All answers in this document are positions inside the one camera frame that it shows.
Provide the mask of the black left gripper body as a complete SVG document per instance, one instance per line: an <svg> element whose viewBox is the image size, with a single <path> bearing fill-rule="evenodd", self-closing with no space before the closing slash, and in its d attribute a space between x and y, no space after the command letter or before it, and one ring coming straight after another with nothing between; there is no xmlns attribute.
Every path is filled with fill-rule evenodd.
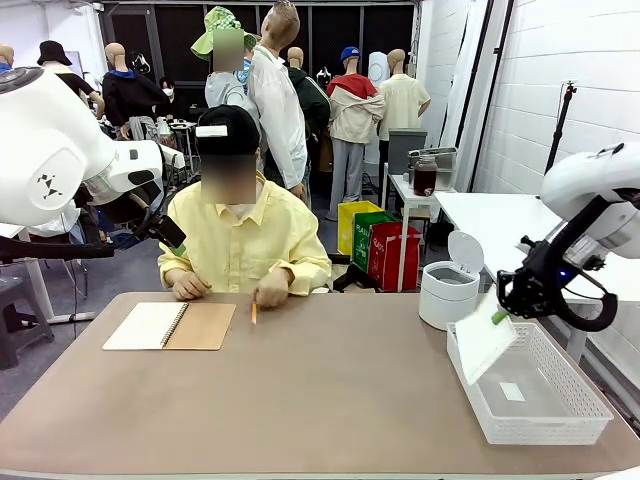
<svg viewBox="0 0 640 480"><path fill-rule="evenodd" d="M139 230L164 199L162 185L150 182L124 193L110 203L110 220L131 233Z"/></svg>

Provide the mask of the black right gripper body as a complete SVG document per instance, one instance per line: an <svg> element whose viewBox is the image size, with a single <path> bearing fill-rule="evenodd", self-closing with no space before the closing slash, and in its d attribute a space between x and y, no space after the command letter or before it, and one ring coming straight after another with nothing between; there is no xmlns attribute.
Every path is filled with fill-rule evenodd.
<svg viewBox="0 0 640 480"><path fill-rule="evenodd" d="M524 311L522 316L558 315L564 302L558 273L566 266L559 247L546 240L522 240L528 247L522 262Z"/></svg>

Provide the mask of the person's right hand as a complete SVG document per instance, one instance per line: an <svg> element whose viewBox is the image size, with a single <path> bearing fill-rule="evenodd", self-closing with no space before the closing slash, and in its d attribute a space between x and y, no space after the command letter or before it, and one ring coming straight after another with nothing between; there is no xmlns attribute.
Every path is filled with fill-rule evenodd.
<svg viewBox="0 0 640 480"><path fill-rule="evenodd" d="M179 301L203 298L211 290L209 283L191 271L174 269L167 273L167 279L171 284L174 296Z"/></svg>

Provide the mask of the person's left hand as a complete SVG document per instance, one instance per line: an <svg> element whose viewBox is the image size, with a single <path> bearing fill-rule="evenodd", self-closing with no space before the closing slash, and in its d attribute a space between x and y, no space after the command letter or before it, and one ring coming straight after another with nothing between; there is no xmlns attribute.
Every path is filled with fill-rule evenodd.
<svg viewBox="0 0 640 480"><path fill-rule="evenodd" d="M278 267L265 275L253 292L253 302L259 308L276 308L289 296L294 275L289 268Z"/></svg>

